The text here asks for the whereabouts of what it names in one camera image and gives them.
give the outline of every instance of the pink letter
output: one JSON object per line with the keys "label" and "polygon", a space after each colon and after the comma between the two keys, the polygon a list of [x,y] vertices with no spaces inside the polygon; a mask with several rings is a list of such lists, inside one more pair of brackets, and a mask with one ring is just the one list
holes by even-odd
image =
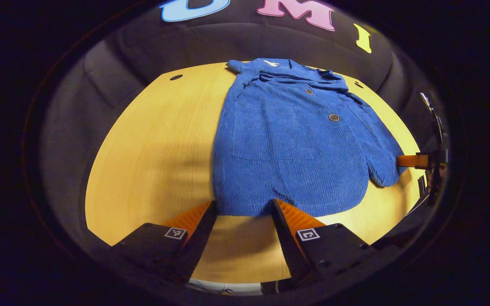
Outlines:
{"label": "pink letter", "polygon": [[334,10],[319,2],[306,1],[300,3],[298,0],[265,0],[264,7],[256,11],[262,15],[284,16],[285,12],[279,9],[279,4],[282,4],[294,19],[300,19],[307,12],[311,12],[311,17],[307,17],[305,21],[314,26],[334,31],[330,17],[330,13]]}

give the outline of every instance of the jacket pocket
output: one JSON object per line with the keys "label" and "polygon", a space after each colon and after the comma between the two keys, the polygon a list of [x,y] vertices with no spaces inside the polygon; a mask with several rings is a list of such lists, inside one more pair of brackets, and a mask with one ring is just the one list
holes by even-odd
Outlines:
{"label": "jacket pocket", "polygon": [[311,128],[284,101],[236,101],[232,155],[242,159],[314,159],[319,154]]}

